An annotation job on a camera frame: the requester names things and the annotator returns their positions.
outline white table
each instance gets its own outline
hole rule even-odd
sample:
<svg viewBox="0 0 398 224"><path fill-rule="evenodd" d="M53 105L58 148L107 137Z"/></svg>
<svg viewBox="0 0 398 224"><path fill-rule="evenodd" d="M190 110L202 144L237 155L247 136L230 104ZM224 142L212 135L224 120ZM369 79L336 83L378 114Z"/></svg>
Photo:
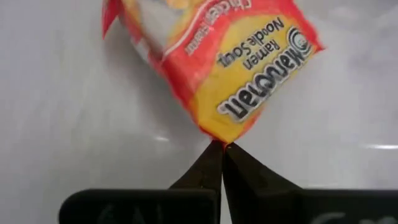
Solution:
<svg viewBox="0 0 398 224"><path fill-rule="evenodd" d="M344 2L298 1L328 49L237 143L302 187L398 189L398 2ZM1 223L55 223L89 187L168 187L210 142L100 17L100 0L0 2Z"/></svg>

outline maruchan logo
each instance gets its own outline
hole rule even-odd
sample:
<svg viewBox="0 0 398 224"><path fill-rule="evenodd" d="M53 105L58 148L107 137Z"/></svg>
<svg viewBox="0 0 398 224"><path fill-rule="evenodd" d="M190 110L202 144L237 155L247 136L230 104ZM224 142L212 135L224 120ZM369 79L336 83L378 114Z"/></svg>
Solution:
<svg viewBox="0 0 398 224"><path fill-rule="evenodd" d="M287 33L287 41L294 49L307 56L311 52L311 44L305 36L295 27L291 27Z"/></svg>

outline red and yellow plastic wrapper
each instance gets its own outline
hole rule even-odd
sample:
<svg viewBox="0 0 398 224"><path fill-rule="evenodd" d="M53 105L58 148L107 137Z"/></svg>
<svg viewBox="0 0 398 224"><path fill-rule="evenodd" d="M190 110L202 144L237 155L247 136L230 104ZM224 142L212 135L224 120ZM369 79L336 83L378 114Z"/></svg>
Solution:
<svg viewBox="0 0 398 224"><path fill-rule="evenodd" d="M323 49L293 0L107 0L104 35L118 16L196 124L226 143Z"/></svg>

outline crinkled plastic wrapper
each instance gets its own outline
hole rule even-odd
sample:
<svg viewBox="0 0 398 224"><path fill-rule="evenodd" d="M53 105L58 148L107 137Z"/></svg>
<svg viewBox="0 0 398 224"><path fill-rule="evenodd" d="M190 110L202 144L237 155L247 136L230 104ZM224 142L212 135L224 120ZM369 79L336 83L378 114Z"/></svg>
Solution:
<svg viewBox="0 0 398 224"><path fill-rule="evenodd" d="M293 0L107 0L197 125L232 142L323 47Z"/></svg>

